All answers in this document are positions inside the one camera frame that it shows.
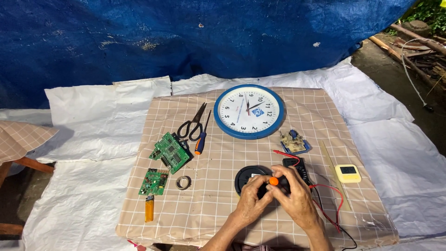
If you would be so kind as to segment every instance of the white cable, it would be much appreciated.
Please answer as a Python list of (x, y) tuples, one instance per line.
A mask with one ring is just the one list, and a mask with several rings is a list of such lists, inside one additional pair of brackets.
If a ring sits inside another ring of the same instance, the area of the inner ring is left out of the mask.
[(411, 83), (412, 86), (413, 86), (413, 89), (417, 92), (418, 96), (420, 97), (421, 101), (423, 102), (423, 106), (425, 106), (425, 105), (427, 105), (427, 103), (424, 102), (423, 98), (422, 98), (421, 95), (420, 95), (420, 92), (417, 90), (417, 88), (415, 88), (415, 85), (413, 84), (412, 79), (410, 78), (409, 73), (407, 72), (406, 64), (404, 63), (404, 57), (403, 57), (403, 56), (404, 56), (404, 51), (403, 51), (404, 46), (405, 46), (408, 42), (412, 42), (412, 41), (419, 40), (419, 39), (430, 40), (430, 41), (432, 41), (432, 42), (437, 43), (437, 41), (432, 40), (432, 39), (429, 39), (429, 38), (414, 38), (414, 39), (412, 39), (412, 40), (409, 40), (409, 41), (407, 41), (405, 44), (403, 44), (403, 46), (401, 47), (401, 61), (403, 61), (403, 68), (404, 68), (404, 71), (406, 72), (407, 78), (409, 79), (410, 83)]

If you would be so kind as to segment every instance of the blue clock frame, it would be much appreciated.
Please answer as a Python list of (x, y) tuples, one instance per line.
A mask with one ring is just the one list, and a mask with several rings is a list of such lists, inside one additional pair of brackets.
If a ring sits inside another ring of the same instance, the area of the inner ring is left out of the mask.
[[(265, 129), (263, 131), (256, 132), (256, 133), (241, 133), (241, 132), (235, 131), (235, 130), (227, 127), (220, 118), (219, 104), (220, 104), (221, 99), (228, 92), (231, 92), (231, 91), (239, 89), (239, 88), (244, 88), (244, 87), (254, 87), (254, 88), (259, 88), (259, 89), (265, 90), (266, 92), (270, 93), (277, 100), (277, 103), (279, 105), (279, 115), (277, 116), (277, 120), (270, 127), (268, 127), (267, 129)], [(265, 137), (273, 134), (274, 131), (276, 131), (279, 128), (280, 124), (282, 123), (283, 116), (284, 116), (284, 106), (283, 106), (282, 99), (279, 97), (279, 95), (277, 95), (277, 93), (271, 91), (270, 89), (260, 86), (260, 85), (257, 85), (257, 84), (241, 84), (241, 85), (237, 85), (232, 88), (229, 88), (217, 98), (217, 100), (215, 101), (215, 105), (214, 105), (214, 118), (215, 118), (215, 122), (217, 123), (217, 125), (226, 134), (228, 134), (232, 137), (235, 137), (235, 138), (239, 138), (239, 139), (250, 139), (250, 140), (260, 139), (260, 138), (265, 138)]]

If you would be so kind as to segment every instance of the yellow timer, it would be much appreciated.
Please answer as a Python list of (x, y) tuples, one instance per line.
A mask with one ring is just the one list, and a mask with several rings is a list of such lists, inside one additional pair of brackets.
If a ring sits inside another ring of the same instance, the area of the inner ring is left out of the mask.
[(358, 183), (362, 180), (358, 168), (354, 164), (337, 165), (334, 170), (342, 183)]

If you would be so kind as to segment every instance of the blue tarp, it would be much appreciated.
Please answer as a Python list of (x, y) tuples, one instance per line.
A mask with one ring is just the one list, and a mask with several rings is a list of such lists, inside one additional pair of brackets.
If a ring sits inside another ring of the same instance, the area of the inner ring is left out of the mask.
[(44, 88), (335, 65), (415, 0), (3, 0), (0, 108)]

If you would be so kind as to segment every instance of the roll of tape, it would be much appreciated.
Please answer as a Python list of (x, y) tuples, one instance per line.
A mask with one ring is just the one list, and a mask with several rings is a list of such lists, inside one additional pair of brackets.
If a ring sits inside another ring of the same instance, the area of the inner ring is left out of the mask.
[[(187, 183), (186, 183), (186, 185), (184, 187), (181, 186), (181, 181), (182, 180), (186, 180), (187, 181)], [(189, 176), (181, 176), (181, 177), (179, 177), (177, 179), (177, 181), (175, 182), (175, 185), (177, 186), (177, 188), (179, 190), (186, 190), (186, 189), (188, 189), (189, 186), (190, 186), (190, 177)]]

